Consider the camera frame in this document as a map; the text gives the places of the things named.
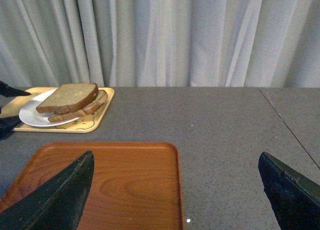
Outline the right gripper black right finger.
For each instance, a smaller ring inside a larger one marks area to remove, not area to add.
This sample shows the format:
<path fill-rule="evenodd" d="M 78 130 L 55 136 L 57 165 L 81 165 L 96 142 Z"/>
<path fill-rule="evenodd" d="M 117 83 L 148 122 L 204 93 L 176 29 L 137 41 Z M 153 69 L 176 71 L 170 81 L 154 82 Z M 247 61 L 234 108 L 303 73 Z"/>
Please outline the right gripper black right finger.
<path fill-rule="evenodd" d="M 258 160 L 264 192 L 282 230 L 320 228 L 320 186 L 267 152 Z"/>

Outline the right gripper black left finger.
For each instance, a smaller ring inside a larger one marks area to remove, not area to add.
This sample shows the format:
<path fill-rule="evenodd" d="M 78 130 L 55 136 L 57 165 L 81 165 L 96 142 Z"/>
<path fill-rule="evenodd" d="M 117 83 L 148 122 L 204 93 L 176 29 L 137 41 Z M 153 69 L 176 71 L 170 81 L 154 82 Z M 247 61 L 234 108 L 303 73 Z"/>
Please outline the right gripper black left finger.
<path fill-rule="evenodd" d="M 86 151 L 0 214 L 2 230 L 75 230 L 92 186 L 95 158 Z"/>

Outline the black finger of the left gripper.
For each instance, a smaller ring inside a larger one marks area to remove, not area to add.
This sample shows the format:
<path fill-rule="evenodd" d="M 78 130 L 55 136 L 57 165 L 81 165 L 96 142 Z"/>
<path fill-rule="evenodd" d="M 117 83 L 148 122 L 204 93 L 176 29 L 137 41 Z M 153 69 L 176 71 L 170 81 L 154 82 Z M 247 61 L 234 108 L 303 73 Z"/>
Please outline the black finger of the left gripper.
<path fill-rule="evenodd" d="M 0 94 L 4 97 L 29 96 L 31 93 L 10 87 L 4 82 L 0 82 Z"/>
<path fill-rule="evenodd" d="M 18 115 L 9 116 L 0 119 L 0 138 L 3 139 L 7 137 L 10 132 L 19 124 L 21 120 Z"/>

